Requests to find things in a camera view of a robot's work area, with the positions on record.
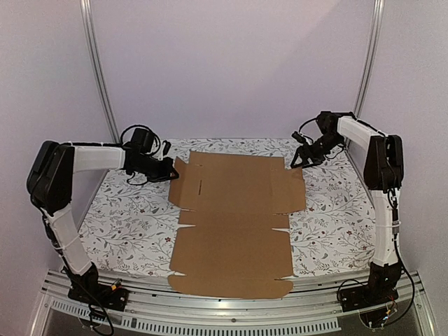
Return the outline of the brown cardboard box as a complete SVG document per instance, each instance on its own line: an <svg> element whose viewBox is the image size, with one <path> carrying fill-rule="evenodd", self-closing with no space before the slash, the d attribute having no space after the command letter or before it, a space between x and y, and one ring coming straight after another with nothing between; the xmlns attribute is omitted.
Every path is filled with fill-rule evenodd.
<svg viewBox="0 0 448 336"><path fill-rule="evenodd" d="M278 299L293 287L292 213L306 207L300 168L282 157L191 152L176 158L181 210L169 285L215 298Z"/></svg>

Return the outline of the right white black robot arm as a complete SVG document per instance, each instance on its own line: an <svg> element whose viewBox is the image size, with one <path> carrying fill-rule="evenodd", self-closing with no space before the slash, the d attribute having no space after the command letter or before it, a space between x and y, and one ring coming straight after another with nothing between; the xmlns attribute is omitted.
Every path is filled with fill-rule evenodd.
<svg viewBox="0 0 448 336"><path fill-rule="evenodd" d="M301 130L292 134L299 143L291 168L322 165L331 150L349 140L365 151L363 181L375 212L375 248L365 285L340 288L343 311L373 307L398 299L396 285L405 269L399 252L399 198L404 178L403 143L357 118L352 112L322 111L313 119L321 131L309 141Z"/></svg>

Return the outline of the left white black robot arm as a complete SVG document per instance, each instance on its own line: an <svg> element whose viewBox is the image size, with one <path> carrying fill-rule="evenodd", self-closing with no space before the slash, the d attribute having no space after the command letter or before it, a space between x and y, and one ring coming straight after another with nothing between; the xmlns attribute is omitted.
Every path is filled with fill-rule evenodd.
<svg viewBox="0 0 448 336"><path fill-rule="evenodd" d="M120 281L99 282L96 265L85 251L72 214L73 176L78 172L117 169L130 177L142 174L148 183L179 178L168 156L171 144L145 125L128 127L129 141L83 143L44 141L26 187L31 204L42 215L45 232L62 259L71 282L69 298L87 304L121 310L129 295Z"/></svg>

